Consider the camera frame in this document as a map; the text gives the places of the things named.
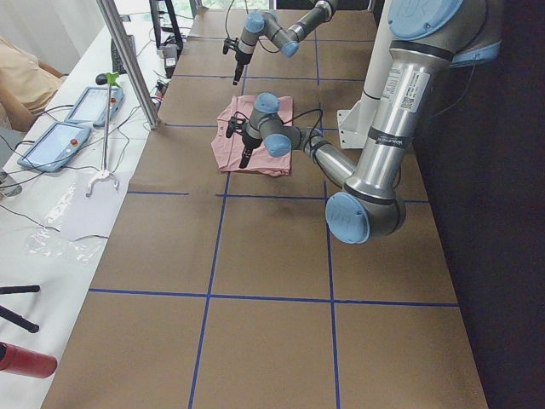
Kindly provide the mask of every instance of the folded cloth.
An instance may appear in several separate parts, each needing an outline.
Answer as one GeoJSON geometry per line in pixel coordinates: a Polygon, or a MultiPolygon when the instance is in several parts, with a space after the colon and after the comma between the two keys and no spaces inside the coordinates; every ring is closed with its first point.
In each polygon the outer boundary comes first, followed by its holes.
{"type": "MultiPolygon", "coordinates": [[[[244,144],[240,135],[237,134],[232,134],[232,137],[227,139],[227,122],[235,115],[235,112],[241,112],[250,117],[256,99],[256,95],[234,96],[229,107],[217,118],[218,132],[211,144],[215,161],[218,163],[219,169],[224,172],[245,170],[270,176],[289,175],[291,153],[280,158],[273,158],[263,144],[254,149],[250,163],[246,169],[239,169],[238,167],[242,159],[244,144]]],[[[293,99],[290,96],[283,96],[279,99],[280,109],[278,115],[283,121],[289,121],[293,115],[293,99]]]]}

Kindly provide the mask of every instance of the plastic container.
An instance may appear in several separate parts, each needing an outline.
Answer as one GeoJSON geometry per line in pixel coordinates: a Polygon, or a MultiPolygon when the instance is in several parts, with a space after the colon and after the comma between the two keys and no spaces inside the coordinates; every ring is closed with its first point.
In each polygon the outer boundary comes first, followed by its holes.
{"type": "Polygon", "coordinates": [[[10,343],[0,343],[0,371],[45,378],[57,369],[54,356],[24,349],[10,343]]]}

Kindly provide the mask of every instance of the towel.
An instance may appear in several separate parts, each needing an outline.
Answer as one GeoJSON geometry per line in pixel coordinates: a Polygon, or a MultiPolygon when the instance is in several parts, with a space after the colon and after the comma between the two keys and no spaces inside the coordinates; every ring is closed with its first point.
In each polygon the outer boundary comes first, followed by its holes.
{"type": "MultiPolygon", "coordinates": [[[[231,104],[217,118],[218,131],[215,139],[212,141],[212,150],[214,151],[215,161],[221,171],[248,171],[259,172],[269,176],[283,176],[290,174],[291,153],[280,158],[273,158],[261,144],[260,147],[254,149],[250,163],[246,169],[239,169],[240,159],[244,144],[242,137],[238,134],[232,134],[232,137],[227,139],[227,122],[236,111],[242,112],[247,117],[250,117],[254,108],[256,95],[234,96],[231,104]]],[[[280,97],[279,117],[283,121],[288,121],[293,116],[293,99],[290,96],[280,97]]]]}

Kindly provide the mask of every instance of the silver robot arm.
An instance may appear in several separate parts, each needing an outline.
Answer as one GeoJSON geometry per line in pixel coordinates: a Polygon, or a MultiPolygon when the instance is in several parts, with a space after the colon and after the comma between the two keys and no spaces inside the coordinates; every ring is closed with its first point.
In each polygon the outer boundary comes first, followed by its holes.
{"type": "Polygon", "coordinates": [[[502,11],[503,0],[392,0],[393,63],[357,165],[319,131],[285,126],[278,117],[278,98],[269,93],[258,97],[249,121],[238,123],[247,153],[243,162],[261,141],[273,157],[302,150],[342,187],[325,211],[339,240],[357,244],[393,233],[405,218],[394,181],[433,80],[449,66],[495,58],[502,11]]]}
{"type": "Polygon", "coordinates": [[[237,60],[235,76],[232,81],[237,85],[254,54],[255,46],[260,36],[266,36],[288,58],[295,55],[299,43],[307,38],[320,24],[328,22],[333,17],[338,6],[338,0],[312,0],[313,9],[306,13],[288,30],[278,23],[276,15],[270,11],[249,13],[244,23],[240,38],[226,38],[223,43],[223,54],[234,50],[237,60]]]}

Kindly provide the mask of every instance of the white table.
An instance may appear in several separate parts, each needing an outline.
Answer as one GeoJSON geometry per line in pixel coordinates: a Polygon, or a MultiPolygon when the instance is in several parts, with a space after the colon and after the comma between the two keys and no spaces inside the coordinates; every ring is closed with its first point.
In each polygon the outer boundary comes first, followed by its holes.
{"type": "MultiPolygon", "coordinates": [[[[125,23],[128,34],[135,34],[136,52],[146,85],[151,90],[164,75],[163,62],[157,57],[154,43],[150,42],[151,23],[125,23]]],[[[73,104],[87,86],[95,85],[95,77],[101,72],[112,70],[110,58],[110,33],[104,28],[78,62],[62,88],[49,103],[48,108],[73,104]]],[[[126,74],[118,79],[123,87],[124,102],[112,120],[115,128],[139,106],[135,92],[126,74]]],[[[62,120],[68,110],[52,112],[62,120]]],[[[43,115],[26,135],[26,140],[36,140],[53,122],[43,115]]],[[[130,139],[118,172],[134,171],[149,132],[146,118],[141,109],[135,112],[122,131],[130,139]]],[[[89,141],[103,136],[103,130],[95,130],[89,141]]],[[[115,131],[110,135],[108,146],[109,163],[112,167],[118,161],[126,139],[115,131]]],[[[23,153],[28,146],[21,146],[23,153]]],[[[82,167],[93,165],[100,168],[102,142],[88,147],[73,158],[68,165],[82,167]]],[[[18,156],[13,155],[6,163],[5,170],[21,170],[17,165],[18,156]]],[[[62,223],[64,201],[70,197],[78,172],[94,170],[64,169],[54,174],[44,174],[24,183],[23,192],[13,198],[3,198],[0,204],[22,213],[42,224],[57,227],[62,223]]],[[[17,182],[35,176],[34,171],[13,174],[17,182]]],[[[29,321],[40,325],[36,334],[31,334],[7,320],[0,320],[0,341],[23,348],[51,354],[60,361],[83,300],[88,291],[106,239],[87,238],[70,242],[53,230],[45,230],[21,216],[0,209],[0,286],[40,285],[39,293],[0,296],[0,305],[23,315],[29,321]]],[[[53,376],[47,379],[23,377],[0,372],[0,409],[36,409],[42,405],[53,376]]]]}

